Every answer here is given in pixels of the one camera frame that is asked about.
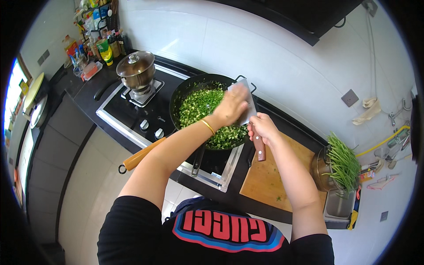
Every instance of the lid knob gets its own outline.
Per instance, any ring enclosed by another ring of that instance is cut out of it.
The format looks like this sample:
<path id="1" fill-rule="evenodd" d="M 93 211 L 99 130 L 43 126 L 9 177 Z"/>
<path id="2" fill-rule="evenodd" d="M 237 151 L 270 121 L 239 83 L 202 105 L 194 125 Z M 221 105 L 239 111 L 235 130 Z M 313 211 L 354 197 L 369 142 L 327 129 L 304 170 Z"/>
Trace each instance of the lid knob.
<path id="1" fill-rule="evenodd" d="M 129 64 L 136 63 L 138 62 L 138 60 L 140 60 L 140 57 L 138 57 L 136 53 L 131 53 L 130 56 L 128 57 Z"/>

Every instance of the kitchen counter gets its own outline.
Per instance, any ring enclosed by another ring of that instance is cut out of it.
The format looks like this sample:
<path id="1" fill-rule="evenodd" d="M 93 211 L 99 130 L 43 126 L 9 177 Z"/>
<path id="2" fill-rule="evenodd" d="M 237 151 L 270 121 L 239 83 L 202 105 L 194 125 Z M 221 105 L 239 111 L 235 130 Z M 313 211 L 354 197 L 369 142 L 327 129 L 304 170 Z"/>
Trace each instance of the kitchen counter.
<path id="1" fill-rule="evenodd" d="M 77 106 L 94 122 L 97 126 L 101 127 L 109 136 L 120 143 L 125 149 L 131 153 L 136 153 L 140 150 L 140 147 L 128 140 L 126 137 L 121 135 L 118 131 L 112 128 L 109 124 L 103 121 L 96 115 L 96 110 L 106 100 L 106 98 L 116 88 L 113 84 L 119 80 L 116 74 L 116 66 L 122 57 L 114 59 L 114 63 L 111 66 L 103 66 L 103 69 L 97 73 L 90 81 L 83 82 L 80 78 L 76 78 L 72 71 L 67 70 L 67 75 L 74 77 L 67 77 L 65 90 L 77 104 Z M 164 66 L 168 69 L 177 70 L 187 76 L 193 76 L 202 74 L 204 72 L 197 69 L 191 68 L 187 65 L 180 64 L 178 62 L 156 56 L 155 63 Z M 94 100 L 96 92 L 107 87 L 99 101 Z M 267 102 L 257 99 L 258 107 L 260 112 L 267 113 L 270 115 L 272 120 L 275 122 L 277 128 L 285 135 L 291 137 L 295 141 L 299 142 L 306 148 L 313 152 L 317 152 L 323 146 L 327 145 L 327 142 L 319 137 L 317 134 L 312 132 L 306 126 L 296 121 L 289 115 L 285 114 L 281 110 L 268 104 Z M 252 159 L 251 149 L 253 143 L 247 142 L 243 147 L 243 151 L 240 155 L 239 162 L 235 168 L 233 177 L 227 192 L 221 192 L 211 186 L 205 185 L 202 182 L 195 180 L 191 176 L 188 176 L 180 171 L 174 171 L 170 178 L 178 183 L 192 189 L 199 194 L 202 194 L 208 198 L 216 201 L 229 204 L 238 210 L 245 211 L 254 215 L 258 215 L 267 219 L 276 220 L 283 223 L 292 222 L 292 213 L 284 211 L 267 204 L 255 201 L 239 194 L 241 186 L 246 177 L 249 169 L 248 160 Z M 329 229 L 346 229 L 346 224 L 340 225 L 337 223 L 327 223 Z"/>

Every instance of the wooden handle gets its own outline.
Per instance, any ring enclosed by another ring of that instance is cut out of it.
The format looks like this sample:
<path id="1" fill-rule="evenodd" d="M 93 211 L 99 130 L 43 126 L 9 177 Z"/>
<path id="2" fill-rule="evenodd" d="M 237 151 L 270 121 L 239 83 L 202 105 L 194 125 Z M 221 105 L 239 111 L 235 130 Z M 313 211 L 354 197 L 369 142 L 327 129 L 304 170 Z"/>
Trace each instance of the wooden handle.
<path id="1" fill-rule="evenodd" d="M 131 171 L 133 170 L 138 163 L 140 163 L 140 161 L 158 144 L 160 144 L 161 142 L 163 142 L 166 139 L 166 137 L 162 137 L 161 139 L 157 140 L 156 142 L 152 143 L 151 145 L 149 145 L 148 147 L 141 149 L 140 151 L 138 151 L 137 153 L 133 154 L 132 156 L 130 156 L 129 158 L 125 159 L 123 164 L 125 166 L 125 168 L 127 169 L 127 171 Z"/>
<path id="2" fill-rule="evenodd" d="M 265 161 L 266 160 L 265 144 L 262 141 L 262 137 L 256 131 L 255 125 L 253 125 L 252 122 L 249 122 L 249 124 L 252 126 L 253 145 L 255 146 L 256 152 L 258 153 L 258 161 Z"/>

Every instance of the stove knob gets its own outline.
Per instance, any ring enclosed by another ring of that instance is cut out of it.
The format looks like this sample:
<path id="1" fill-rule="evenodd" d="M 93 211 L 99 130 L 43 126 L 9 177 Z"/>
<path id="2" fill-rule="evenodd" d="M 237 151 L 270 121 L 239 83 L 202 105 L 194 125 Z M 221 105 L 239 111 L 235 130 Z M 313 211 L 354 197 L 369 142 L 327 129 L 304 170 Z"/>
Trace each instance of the stove knob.
<path id="1" fill-rule="evenodd" d="M 163 130 L 161 128 L 159 128 L 156 132 L 155 132 L 155 137 L 156 139 L 161 139 L 164 136 Z"/>
<path id="2" fill-rule="evenodd" d="M 149 127 L 149 122 L 147 120 L 144 120 L 140 124 L 140 129 L 146 130 Z"/>

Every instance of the wooden cutting board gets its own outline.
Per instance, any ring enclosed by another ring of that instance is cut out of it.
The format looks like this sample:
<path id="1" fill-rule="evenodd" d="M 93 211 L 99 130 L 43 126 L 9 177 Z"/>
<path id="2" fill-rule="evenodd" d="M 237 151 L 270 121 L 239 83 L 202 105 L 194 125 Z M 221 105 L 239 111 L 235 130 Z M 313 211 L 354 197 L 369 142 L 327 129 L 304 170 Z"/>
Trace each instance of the wooden cutting board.
<path id="1" fill-rule="evenodd" d="M 309 171 L 309 165 L 315 153 L 291 139 L 284 133 L 280 133 L 293 148 L 305 168 Z M 322 209 L 324 210 L 327 193 L 321 191 L 318 192 L 321 199 Z M 240 194 L 276 208 L 293 212 L 291 204 L 287 198 L 286 191 L 284 190 L 283 183 L 281 182 L 280 173 L 275 163 L 274 156 L 268 146 L 266 146 L 265 161 L 259 162 L 255 154 L 252 166 L 249 168 L 243 186 L 240 189 Z"/>

